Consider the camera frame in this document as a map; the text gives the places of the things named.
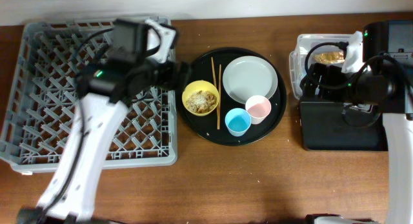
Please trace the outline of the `pink plastic cup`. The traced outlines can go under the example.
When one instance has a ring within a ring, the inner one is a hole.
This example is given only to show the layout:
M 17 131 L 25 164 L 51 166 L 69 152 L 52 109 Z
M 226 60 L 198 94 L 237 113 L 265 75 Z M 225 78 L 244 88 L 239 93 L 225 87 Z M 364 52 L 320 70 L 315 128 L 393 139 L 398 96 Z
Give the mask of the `pink plastic cup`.
M 248 98 L 245 110 L 251 117 L 252 124 L 260 124 L 271 112 L 272 105 L 265 96 L 255 95 Z

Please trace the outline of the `black rectangular waste tray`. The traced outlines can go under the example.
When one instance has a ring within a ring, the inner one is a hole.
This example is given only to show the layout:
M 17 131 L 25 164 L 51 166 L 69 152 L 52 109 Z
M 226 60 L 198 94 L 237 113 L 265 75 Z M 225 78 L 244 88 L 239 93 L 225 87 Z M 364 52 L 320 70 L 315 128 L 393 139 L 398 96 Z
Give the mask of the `black rectangular waste tray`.
M 299 113 L 306 150 L 388 150 L 376 106 L 302 101 Z

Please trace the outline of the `wooden chopstick right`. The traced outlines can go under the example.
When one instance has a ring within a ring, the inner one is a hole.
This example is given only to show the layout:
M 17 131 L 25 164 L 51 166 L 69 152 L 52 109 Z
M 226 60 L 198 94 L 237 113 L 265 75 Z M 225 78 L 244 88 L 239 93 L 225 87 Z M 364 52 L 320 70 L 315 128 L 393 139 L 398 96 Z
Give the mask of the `wooden chopstick right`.
M 221 72 L 222 66 L 219 65 L 219 80 L 218 80 L 218 92 L 219 92 L 219 103 L 217 105 L 217 130 L 221 128 Z

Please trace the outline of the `blue plastic cup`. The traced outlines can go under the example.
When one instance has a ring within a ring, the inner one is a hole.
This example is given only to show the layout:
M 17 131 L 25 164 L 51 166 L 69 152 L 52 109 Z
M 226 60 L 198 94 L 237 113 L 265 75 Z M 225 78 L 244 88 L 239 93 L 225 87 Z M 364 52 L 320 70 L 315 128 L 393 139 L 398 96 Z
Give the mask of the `blue plastic cup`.
M 250 128 L 250 114 L 243 108 L 233 108 L 225 116 L 225 125 L 231 135 L 240 137 Z

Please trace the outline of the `round black serving tray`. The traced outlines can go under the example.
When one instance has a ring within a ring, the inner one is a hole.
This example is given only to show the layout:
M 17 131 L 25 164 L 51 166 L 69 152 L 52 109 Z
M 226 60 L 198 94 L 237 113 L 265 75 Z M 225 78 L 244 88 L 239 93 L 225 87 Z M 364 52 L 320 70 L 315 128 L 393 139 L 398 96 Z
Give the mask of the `round black serving tray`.
M 213 82 L 212 77 L 212 66 L 211 57 L 214 58 L 214 66 L 216 70 L 216 76 L 219 75 L 219 65 L 221 64 L 222 70 L 224 72 L 225 67 L 234 59 L 242 56 L 257 56 L 265 59 L 262 55 L 247 50 L 244 48 L 237 47 L 226 47 L 218 48 L 209 51 L 191 62 L 190 66 L 192 68 L 192 75 L 189 81 L 194 82 L 198 80 L 204 80 L 208 82 Z M 287 105 L 287 92 L 285 88 L 284 81 L 281 74 L 275 68 L 278 76 L 278 88 L 276 93 L 269 99 L 271 105 L 275 106 L 275 110 L 271 111 L 266 119 L 258 125 L 252 125 L 246 134 L 235 137 L 230 134 L 227 127 L 225 126 L 225 115 L 227 112 L 233 108 L 241 108 L 244 104 L 234 101 L 224 89 L 221 90 L 221 128 L 217 130 L 217 112 L 213 111 L 204 117 L 197 117 L 187 111 L 182 103 L 182 91 L 179 91 L 176 95 L 177 109 L 183 118 L 184 123 L 190 127 L 195 133 L 199 134 L 201 137 L 220 145 L 227 146 L 241 146 L 249 143 L 256 142 L 265 136 L 267 136 L 271 131 L 273 131 L 286 109 Z

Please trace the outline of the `grey plastic dishwasher rack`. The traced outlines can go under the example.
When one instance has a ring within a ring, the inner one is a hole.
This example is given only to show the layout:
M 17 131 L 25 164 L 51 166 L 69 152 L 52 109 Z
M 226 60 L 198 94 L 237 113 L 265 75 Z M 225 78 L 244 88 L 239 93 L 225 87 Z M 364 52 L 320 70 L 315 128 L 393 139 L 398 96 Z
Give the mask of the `grey plastic dishwasher rack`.
M 1 131 L 1 159 L 21 174 L 53 172 L 68 139 L 74 76 L 111 41 L 113 20 L 27 24 Z M 138 94 L 110 145 L 106 169 L 172 165 L 177 160 L 173 91 Z

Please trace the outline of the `light grey plate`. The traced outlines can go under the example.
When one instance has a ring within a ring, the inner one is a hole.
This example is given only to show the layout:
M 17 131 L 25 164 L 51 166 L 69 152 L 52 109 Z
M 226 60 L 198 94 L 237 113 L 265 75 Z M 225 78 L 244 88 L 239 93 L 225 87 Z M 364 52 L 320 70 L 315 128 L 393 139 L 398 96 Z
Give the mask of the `light grey plate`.
M 257 56 L 242 56 L 225 67 L 223 86 L 234 101 L 245 104 L 255 95 L 270 99 L 278 88 L 278 76 L 267 60 Z

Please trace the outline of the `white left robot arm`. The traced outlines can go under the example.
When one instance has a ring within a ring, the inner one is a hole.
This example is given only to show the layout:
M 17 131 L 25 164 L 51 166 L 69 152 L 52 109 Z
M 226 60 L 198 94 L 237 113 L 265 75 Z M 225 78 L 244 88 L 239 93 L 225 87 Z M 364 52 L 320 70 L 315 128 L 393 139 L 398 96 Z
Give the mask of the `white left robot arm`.
M 188 80 L 186 63 L 169 59 L 178 31 L 152 19 L 117 19 L 112 42 L 75 76 L 77 102 L 63 154 L 37 205 L 18 223 L 91 223 L 97 185 L 112 140 L 136 96 L 150 88 L 176 90 Z

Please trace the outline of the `wooden chopstick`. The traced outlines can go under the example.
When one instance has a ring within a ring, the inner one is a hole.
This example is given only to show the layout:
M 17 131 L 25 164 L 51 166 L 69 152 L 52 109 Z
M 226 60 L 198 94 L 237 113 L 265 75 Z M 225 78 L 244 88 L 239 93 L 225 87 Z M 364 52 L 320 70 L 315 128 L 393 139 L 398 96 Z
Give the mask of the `wooden chopstick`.
M 211 57 L 211 66 L 212 66 L 212 77 L 213 77 L 213 83 L 214 86 L 217 87 L 217 83 L 216 83 L 216 71 L 215 71 L 215 66 L 214 66 L 214 58 Z
M 217 105 L 217 130 L 221 128 L 221 72 L 222 66 L 219 65 L 219 80 L 218 80 L 218 92 L 219 92 L 219 103 Z

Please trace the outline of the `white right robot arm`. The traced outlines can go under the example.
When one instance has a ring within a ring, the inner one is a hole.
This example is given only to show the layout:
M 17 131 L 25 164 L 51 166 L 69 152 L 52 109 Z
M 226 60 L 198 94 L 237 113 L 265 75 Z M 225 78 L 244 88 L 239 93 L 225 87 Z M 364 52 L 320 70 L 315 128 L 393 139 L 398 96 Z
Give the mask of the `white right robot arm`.
M 387 223 L 412 222 L 412 21 L 301 35 L 290 55 L 308 150 L 386 150 Z

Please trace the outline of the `clear plastic waste bin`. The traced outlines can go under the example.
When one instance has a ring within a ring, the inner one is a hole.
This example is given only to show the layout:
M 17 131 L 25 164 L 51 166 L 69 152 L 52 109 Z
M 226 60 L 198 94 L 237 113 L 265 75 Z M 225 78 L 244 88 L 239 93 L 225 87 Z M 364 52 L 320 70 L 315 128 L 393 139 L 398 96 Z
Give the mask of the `clear plastic waste bin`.
M 347 42 L 352 34 L 301 34 L 297 37 L 295 49 L 289 55 L 289 73 L 292 92 L 296 99 L 302 96 L 301 80 L 306 76 L 304 62 L 308 52 L 316 45 L 325 42 Z

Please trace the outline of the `yellow plastic bowl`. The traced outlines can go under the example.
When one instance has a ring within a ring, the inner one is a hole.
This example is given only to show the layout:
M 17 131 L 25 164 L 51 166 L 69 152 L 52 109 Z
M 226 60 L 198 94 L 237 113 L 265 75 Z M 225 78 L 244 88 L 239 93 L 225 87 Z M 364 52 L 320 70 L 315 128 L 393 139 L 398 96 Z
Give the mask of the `yellow plastic bowl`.
M 191 82 L 191 83 L 188 84 L 188 85 L 186 86 L 186 88 L 184 89 L 181 98 L 182 98 L 182 103 L 183 103 L 185 109 L 186 109 L 187 111 L 189 111 L 188 108 L 187 108 L 187 105 L 186 105 L 187 99 L 188 99 L 194 92 L 197 92 L 197 91 L 200 91 L 200 90 L 202 90 L 202 91 L 209 91 L 209 92 L 213 93 L 213 95 L 215 95 L 215 96 L 217 97 L 217 103 L 216 103 L 216 105 L 215 105 L 215 107 L 214 107 L 214 109 L 216 109 L 216 108 L 217 108 L 217 105 L 218 105 L 218 103 L 219 103 L 219 92 L 218 92 L 217 88 L 216 88 L 212 83 L 209 83 L 208 81 L 203 81 L 203 80 Z M 189 111 L 189 112 L 190 112 L 191 114 L 195 115 L 195 116 L 206 116 L 206 115 L 208 115 L 209 113 L 211 113 L 212 111 L 207 112 L 207 113 L 205 113 L 205 114 L 196 114 L 196 113 L 193 113 L 193 112 L 191 112 L 191 111 Z

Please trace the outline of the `wooden chopstick left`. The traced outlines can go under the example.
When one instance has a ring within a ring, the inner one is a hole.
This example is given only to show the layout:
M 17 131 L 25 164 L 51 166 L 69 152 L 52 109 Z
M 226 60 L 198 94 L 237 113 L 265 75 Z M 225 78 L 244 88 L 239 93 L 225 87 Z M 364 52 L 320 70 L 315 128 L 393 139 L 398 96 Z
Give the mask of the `wooden chopstick left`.
M 217 83 L 216 83 L 216 71 L 215 71 L 215 66 L 214 66 L 214 58 L 211 57 L 211 66 L 212 66 L 212 77 L 213 77 L 213 83 L 214 86 L 217 87 Z

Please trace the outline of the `food scraps with rice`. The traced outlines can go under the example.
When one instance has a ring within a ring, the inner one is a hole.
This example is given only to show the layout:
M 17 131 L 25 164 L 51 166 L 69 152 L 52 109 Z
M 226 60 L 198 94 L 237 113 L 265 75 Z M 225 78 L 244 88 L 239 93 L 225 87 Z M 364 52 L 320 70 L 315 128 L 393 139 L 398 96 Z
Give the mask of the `food scraps with rice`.
M 186 101 L 189 111 L 196 114 L 205 114 L 214 109 L 217 97 L 209 91 L 194 92 Z

